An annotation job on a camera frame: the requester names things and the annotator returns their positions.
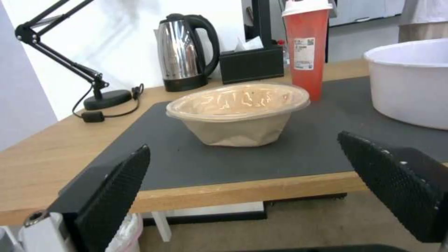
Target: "black desk lamp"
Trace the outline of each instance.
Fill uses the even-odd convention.
[[[117,117],[125,114],[129,114],[133,111],[135,111],[138,108],[139,105],[139,94],[143,91],[143,86],[140,85],[140,87],[133,88],[132,94],[130,91],[127,90],[116,90],[116,91],[109,91],[105,93],[101,93],[101,89],[108,87],[109,83],[105,82],[103,80],[103,74],[99,73],[93,69],[90,69],[86,66],[83,66],[81,64],[78,64],[76,62],[71,61],[64,55],[58,53],[51,47],[47,46],[46,44],[41,42],[41,36],[47,33],[49,30],[63,22],[65,19],[69,18],[73,14],[75,14],[77,11],[84,8],[86,5],[91,3],[93,0],[84,0],[77,6],[75,6],[73,9],[68,11],[65,14],[45,18],[47,15],[52,13],[53,11],[57,10],[59,7],[67,3],[69,0],[60,0],[53,4],[50,8],[46,9],[39,15],[37,15],[35,18],[31,19],[30,21],[19,25],[15,30],[16,38],[34,49],[38,50],[39,52],[45,54],[46,56],[50,57],[57,63],[63,65],[68,70],[72,71],[76,75],[80,76],[81,78],[85,79],[91,84],[91,87],[89,91],[75,104],[73,108],[73,113],[78,116],[82,117],[84,121],[86,122],[101,122],[104,120],[104,117]],[[34,31],[33,28],[38,26],[44,26],[43,29],[39,31]],[[96,109],[104,109],[108,107],[112,107],[115,105],[122,104],[132,98],[137,100],[138,104],[135,109],[119,114],[119,115],[111,115],[111,116],[104,116],[101,112],[87,112],[83,113],[81,116],[77,115],[75,113],[75,109],[77,105],[81,102],[84,97],[87,96],[87,94],[90,92],[90,90],[93,89],[93,97],[89,97],[84,101],[84,107],[86,110],[96,110]]]

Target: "person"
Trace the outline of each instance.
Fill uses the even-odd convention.
[[[448,38],[448,0],[406,0],[399,42]]]

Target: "plastic lid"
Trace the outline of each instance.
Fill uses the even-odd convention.
[[[195,92],[167,105],[169,117],[197,122],[239,122],[300,110],[310,104],[297,86],[264,82],[224,85]]]
[[[328,0],[288,0],[284,7],[282,17],[323,9],[332,9],[333,5]]]

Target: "trash bin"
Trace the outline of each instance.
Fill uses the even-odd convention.
[[[139,213],[128,214],[124,218],[106,252],[140,252],[138,238],[143,231],[143,219]]]

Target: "paper bowl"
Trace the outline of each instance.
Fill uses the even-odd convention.
[[[167,115],[182,120],[204,144],[253,147],[276,141],[291,112],[309,104],[300,87],[244,83],[181,97],[167,105]]]

